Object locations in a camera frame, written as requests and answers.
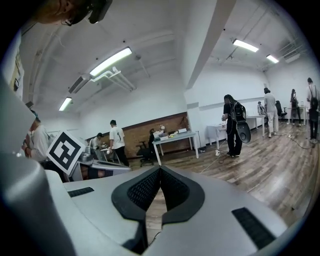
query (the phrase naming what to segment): ceiling beam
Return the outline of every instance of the ceiling beam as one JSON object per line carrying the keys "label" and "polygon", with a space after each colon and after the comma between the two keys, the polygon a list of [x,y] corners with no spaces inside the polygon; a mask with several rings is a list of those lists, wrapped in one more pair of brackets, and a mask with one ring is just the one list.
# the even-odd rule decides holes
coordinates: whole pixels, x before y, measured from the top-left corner
{"label": "ceiling beam", "polygon": [[178,41],[182,48],[181,77],[187,89],[193,87],[208,61],[235,3],[236,0],[190,0],[184,38]]}

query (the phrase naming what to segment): white wall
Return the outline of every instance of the white wall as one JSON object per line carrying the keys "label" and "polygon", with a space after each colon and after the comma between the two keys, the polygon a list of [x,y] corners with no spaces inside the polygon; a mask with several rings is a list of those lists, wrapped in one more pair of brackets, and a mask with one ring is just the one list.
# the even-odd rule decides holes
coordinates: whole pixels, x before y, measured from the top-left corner
{"label": "white wall", "polygon": [[289,64],[279,62],[265,74],[270,83],[271,93],[277,101],[280,101],[282,109],[290,107],[292,89],[296,91],[300,106],[301,102],[304,105],[307,104],[308,78],[311,78],[313,83],[320,88],[320,69],[317,62],[309,55],[304,55]]}
{"label": "white wall", "polygon": [[177,72],[166,71],[135,83],[137,89],[117,90],[95,100],[80,113],[85,138],[110,131],[110,121],[127,127],[187,111],[184,87]]}
{"label": "white wall", "polygon": [[[232,95],[245,106],[247,116],[254,116],[258,114],[258,101],[263,102],[264,84],[268,85],[268,81],[263,72],[239,66],[207,65],[194,87],[184,93],[190,126],[199,131],[202,146],[209,143],[206,127],[222,123],[224,96]],[[255,127],[254,119],[247,122],[251,129]]]}
{"label": "white wall", "polygon": [[83,130],[80,122],[80,115],[76,113],[57,112],[41,110],[32,108],[34,110],[41,123],[45,126],[45,129],[49,135],[58,135],[60,131],[68,131],[80,142],[85,145],[85,137],[83,137]]}

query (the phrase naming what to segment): white ceiling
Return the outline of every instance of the white ceiling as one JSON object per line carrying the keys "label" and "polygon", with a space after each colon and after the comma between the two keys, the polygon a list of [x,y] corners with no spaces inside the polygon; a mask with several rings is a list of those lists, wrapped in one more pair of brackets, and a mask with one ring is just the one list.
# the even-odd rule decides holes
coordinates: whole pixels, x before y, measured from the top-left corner
{"label": "white ceiling", "polygon": [[[26,62],[29,63],[24,68],[24,84],[30,85],[28,100],[38,108],[58,110],[69,96],[69,87],[81,75],[88,74],[105,59],[128,46],[133,54],[114,66],[132,83],[146,77],[135,59],[136,55],[140,55],[144,66],[153,72],[163,69],[163,66],[172,66],[177,58],[172,1],[117,0],[113,1],[105,18],[94,25],[85,19],[72,27],[34,26],[22,37],[23,50],[20,48],[24,67]],[[270,63],[266,55],[275,54],[277,57],[277,51],[293,41],[294,36],[279,22],[274,10],[269,9],[265,13],[266,8],[261,1],[237,0],[208,63],[232,63],[258,70],[268,67]],[[235,38],[245,38],[259,51],[253,53],[238,48],[227,60],[236,48],[232,44]],[[95,95],[110,94],[114,90],[121,88],[111,85],[108,80],[100,80],[96,84],[90,82],[78,96],[72,95],[73,105],[68,111],[78,112],[89,101],[94,101]]]}

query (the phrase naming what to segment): white t-shirt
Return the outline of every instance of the white t-shirt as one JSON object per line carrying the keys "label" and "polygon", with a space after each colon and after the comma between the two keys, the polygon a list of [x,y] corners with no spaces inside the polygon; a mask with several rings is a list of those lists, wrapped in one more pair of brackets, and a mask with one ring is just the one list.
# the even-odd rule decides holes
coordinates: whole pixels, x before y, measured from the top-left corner
{"label": "white t-shirt", "polygon": [[113,140],[113,149],[116,150],[118,148],[125,146],[124,141],[124,131],[119,127],[112,127],[110,130],[110,140]]}
{"label": "white t-shirt", "polygon": [[91,147],[93,147],[94,150],[101,147],[101,141],[98,139],[98,137],[92,139]]}
{"label": "white t-shirt", "polygon": [[42,162],[47,159],[47,151],[49,148],[49,136],[46,128],[40,124],[30,137],[31,158]]}

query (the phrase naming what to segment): floor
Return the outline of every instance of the floor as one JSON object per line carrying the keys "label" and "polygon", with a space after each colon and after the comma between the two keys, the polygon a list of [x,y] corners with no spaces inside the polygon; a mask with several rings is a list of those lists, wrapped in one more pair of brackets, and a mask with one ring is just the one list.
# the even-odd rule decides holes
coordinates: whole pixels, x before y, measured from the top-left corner
{"label": "floor", "polygon": [[[246,191],[276,211],[290,226],[303,215],[301,210],[292,211],[292,206],[308,183],[318,161],[318,145],[309,143],[305,128],[280,123],[278,135],[283,136],[272,138],[267,136],[267,127],[265,137],[262,137],[262,127],[253,130],[251,142],[243,144],[239,158],[222,155],[216,160],[216,145],[212,145],[207,146],[206,152],[201,153],[199,159],[196,159],[194,151],[189,150],[162,156],[161,161],[163,165],[201,173],[216,160],[202,172],[203,175],[227,181]],[[297,143],[284,134],[292,135]],[[224,143],[220,150],[227,153],[227,143]],[[133,170],[140,168],[139,160],[133,160],[130,164]],[[161,216],[166,211],[165,198],[160,190],[147,211],[149,243],[161,231]]]}

